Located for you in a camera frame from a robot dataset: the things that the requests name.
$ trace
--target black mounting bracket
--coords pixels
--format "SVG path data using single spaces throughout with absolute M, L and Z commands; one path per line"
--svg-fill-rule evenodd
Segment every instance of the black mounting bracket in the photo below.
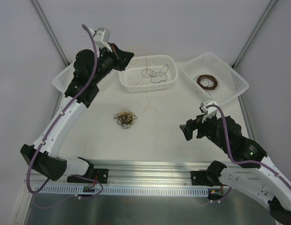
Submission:
M 220 186 L 221 172 L 227 166 L 221 162 L 213 161 L 205 171 L 191 171 L 191 184 L 193 186 Z
M 90 175 L 90 177 L 93 177 L 96 181 L 100 182 L 101 184 L 107 184 L 108 182 L 108 169 L 93 169 L 93 173 Z M 67 177 L 68 183 L 92 183 L 91 181 L 83 180 L 78 177 L 74 176 L 68 176 Z

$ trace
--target rectangular basket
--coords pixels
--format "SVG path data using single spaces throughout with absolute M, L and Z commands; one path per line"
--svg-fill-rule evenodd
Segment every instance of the rectangular basket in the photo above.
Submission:
M 145 75 L 145 69 L 148 69 L 150 73 L 157 74 L 157 76 Z M 169 88 L 177 77 L 175 62 L 167 55 L 134 57 L 126 70 L 119 72 L 119 80 L 128 91 Z
M 71 63 L 52 80 L 53 86 L 62 93 L 66 92 L 67 87 L 74 77 L 74 71 L 74 63 Z
M 182 71 L 186 81 L 193 85 L 197 93 L 206 99 L 212 98 L 219 105 L 232 101 L 249 88 L 249 83 L 244 78 L 227 63 L 209 52 L 187 62 L 182 67 Z M 218 88 L 215 90 L 202 89 L 196 82 L 200 75 L 214 76 L 219 83 Z

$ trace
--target white wall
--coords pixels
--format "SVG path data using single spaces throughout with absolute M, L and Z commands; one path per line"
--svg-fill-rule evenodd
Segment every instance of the white wall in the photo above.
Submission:
M 278 2 L 238 71 L 255 138 L 291 180 L 291 0 Z
M 50 120 L 63 69 L 28 0 L 0 1 L 0 225 L 8 223 L 28 166 L 20 154 Z
M 91 48 L 85 23 L 137 55 L 188 61 L 213 52 L 233 64 L 269 0 L 39 0 L 69 61 Z

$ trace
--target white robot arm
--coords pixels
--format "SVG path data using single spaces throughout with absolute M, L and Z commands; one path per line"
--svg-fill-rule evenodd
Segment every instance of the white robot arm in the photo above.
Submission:
M 82 175 L 94 179 L 93 164 L 83 158 L 61 158 L 59 151 L 75 121 L 90 106 L 99 92 L 97 84 L 112 69 L 123 71 L 134 56 L 131 52 L 120 50 L 114 43 L 109 43 L 109 30 L 98 28 L 97 31 L 82 27 L 89 34 L 93 51 L 85 49 L 76 55 L 74 78 L 65 91 L 62 106 L 50 124 L 33 145 L 24 145 L 21 154 L 29 165 L 27 186 L 31 193 L 37 193 L 30 187 L 31 169 L 48 179 L 58 180 L 63 175 Z M 97 57 L 96 45 L 100 49 Z
M 206 185 L 221 183 L 233 187 L 263 205 L 278 222 L 291 225 L 291 182 L 280 173 L 258 143 L 242 136 L 241 126 L 230 116 L 225 117 L 215 101 L 205 101 L 200 110 L 204 114 L 180 125 L 186 140 L 192 139 L 192 133 L 197 129 L 197 138 L 206 136 L 228 155 L 232 163 L 259 178 L 259 182 L 255 182 L 214 161 L 206 170 Z M 222 118 L 217 119 L 217 110 Z
M 25 144 L 21 148 L 21 154 L 29 165 L 27 186 L 31 193 L 40 191 L 49 179 L 55 181 L 63 175 L 75 174 L 94 179 L 91 162 L 84 158 L 61 158 L 59 151 L 75 121 L 99 92 L 97 84 L 112 69 L 125 70 L 134 56 L 109 43 L 107 29 L 94 31 L 86 26 L 83 28 L 92 39 L 94 51 L 82 50 L 76 55 L 74 78 L 65 91 L 61 108 L 33 145 Z M 96 55 L 95 43 L 100 49 L 99 57 Z M 233 163 L 254 173 L 260 180 L 260 183 L 254 182 L 225 164 L 214 161 L 206 170 L 207 181 L 204 185 L 221 183 L 236 188 L 270 210 L 275 220 L 284 225 L 291 224 L 291 182 L 280 173 L 258 143 L 243 137 L 241 127 L 230 116 L 224 117 L 216 102 L 208 100 L 201 104 L 200 110 L 204 114 L 180 126 L 186 140 L 192 139 L 192 133 L 197 129 L 197 138 L 206 136 L 228 154 Z M 217 110 L 222 119 L 216 118 Z M 31 169 L 48 178 L 37 191 L 30 187 Z

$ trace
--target purple cable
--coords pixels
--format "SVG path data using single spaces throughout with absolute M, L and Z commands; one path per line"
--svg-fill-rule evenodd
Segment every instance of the purple cable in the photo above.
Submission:
M 241 164 L 245 164 L 245 163 L 255 163 L 255 164 L 261 165 L 261 166 L 267 168 L 268 170 L 270 170 L 276 177 L 278 177 L 288 187 L 289 190 L 291 190 L 291 185 L 283 177 L 281 177 L 276 170 L 272 169 L 268 165 L 266 165 L 266 164 L 264 164 L 262 162 L 254 161 L 254 160 L 244 160 L 244 161 L 240 161 L 240 162 L 235 161 L 233 159 L 232 153 L 231 153 L 230 142 L 229 142 L 229 137 L 228 137 L 227 123 L 226 123 L 224 112 L 222 111 L 222 109 L 218 105 L 208 105 L 206 107 L 207 108 L 210 108 L 210 107 L 217 108 L 218 111 L 220 112 L 221 116 L 222 116 L 222 125 L 224 127 L 224 132 L 225 132 L 227 152 L 228 152 L 229 159 L 231 160 L 231 162 L 233 164 L 241 165 Z
M 209 204 L 212 204 L 212 203 L 218 203 L 218 202 L 221 202 L 221 201 L 223 201 L 225 198 L 227 198 L 227 197 L 228 197 L 228 195 L 230 194 L 231 190 L 232 190 L 232 187 L 230 187 L 230 188 L 229 188 L 229 190 L 227 191 L 227 193 L 226 193 L 226 194 L 224 194 L 224 196 L 223 196 L 221 199 L 219 199 L 219 200 L 216 200 L 216 201 L 207 202 L 207 203 L 205 203 L 205 204 L 199 204 L 199 203 L 197 203 L 197 202 L 196 202 L 196 201 L 194 201 L 194 200 L 193 200 L 193 202 L 194 202 L 194 203 L 196 203 L 196 205 L 198 205 L 198 206 L 206 206 L 206 205 L 209 205 Z
M 92 46 L 93 46 L 93 51 L 94 51 L 94 64 L 93 64 L 93 69 L 92 69 L 92 73 L 89 77 L 89 80 L 87 81 L 87 83 L 85 84 L 85 86 L 70 100 L 70 102 L 64 107 L 64 109 L 62 109 L 62 112 L 65 113 L 65 111 L 68 109 L 68 107 L 86 90 L 86 88 L 89 86 L 89 84 L 92 82 L 93 77 L 95 75 L 95 71 L 97 68 L 97 63 L 98 63 L 98 55 L 97 55 L 97 48 L 93 39 L 93 36 L 91 34 L 91 32 L 89 31 L 88 27 L 86 27 L 85 24 L 82 24 L 83 29 L 88 33 L 91 42 L 92 42 Z M 54 122 L 51 124 L 50 128 L 47 130 L 46 134 L 44 135 L 42 142 L 45 142 L 47 137 L 49 136 L 49 134 L 51 133 L 52 129 L 54 128 L 54 126 L 56 125 L 56 123 L 58 122 L 58 120 L 61 118 L 62 114 L 59 114 L 57 116 L 57 118 L 54 120 Z M 32 194 L 38 193 L 39 191 L 42 190 L 42 188 L 47 184 L 47 182 L 50 180 L 49 178 L 46 179 L 46 181 L 43 183 L 43 185 L 37 190 L 37 191 L 33 191 L 30 185 L 30 176 L 31 176 L 31 171 L 32 171 L 32 167 L 34 164 L 34 161 L 38 155 L 38 153 L 40 152 L 42 147 L 42 144 L 40 144 L 35 152 L 35 154 L 33 155 L 31 162 L 29 164 L 29 168 L 28 168 L 28 172 L 27 172 L 27 188 L 28 191 Z
M 87 180 L 87 181 L 95 182 L 95 183 L 99 184 L 100 187 L 101 187 L 101 190 L 100 190 L 98 193 L 93 194 L 93 195 L 90 196 L 90 197 L 81 197 L 81 199 L 83 199 L 83 200 L 87 200 L 87 199 L 95 198 L 95 197 L 97 197 L 100 193 L 102 193 L 102 191 L 104 190 L 103 185 L 102 185 L 100 182 L 96 181 L 96 180 L 92 180 L 92 179 L 89 179 L 89 178 L 86 178 L 86 177 L 82 177 L 82 176 L 78 176 L 78 175 L 74 175 L 74 177 L 78 177 L 78 178 L 83 179 L 83 180 Z M 36 203 L 34 202 L 34 197 L 35 197 L 35 195 L 33 195 L 33 197 L 32 197 L 32 204 L 33 204 L 36 208 L 38 208 L 38 209 L 48 210 L 48 209 L 52 209 L 52 208 L 57 207 L 58 205 L 62 204 L 62 203 L 65 202 L 66 200 L 68 200 L 70 197 L 76 197 L 76 196 L 77 196 L 77 195 L 68 195 L 66 198 L 64 198 L 61 202 L 58 202 L 57 204 L 52 205 L 52 206 L 46 206 L 46 207 L 44 207 L 44 206 L 36 205 Z

